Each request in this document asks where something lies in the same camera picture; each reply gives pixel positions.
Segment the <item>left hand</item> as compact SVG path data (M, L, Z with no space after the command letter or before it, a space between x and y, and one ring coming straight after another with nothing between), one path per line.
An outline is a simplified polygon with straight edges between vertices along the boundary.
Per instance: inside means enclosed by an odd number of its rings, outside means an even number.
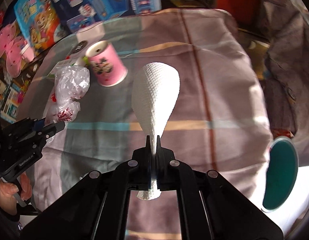
M23 172L20 176L20 185L22 191L20 197L22 200L28 200L32 196L32 186L30 184L30 179ZM0 180L0 207L9 215L17 214L17 200L14 195L18 193L19 189L17 185L12 183L5 183Z

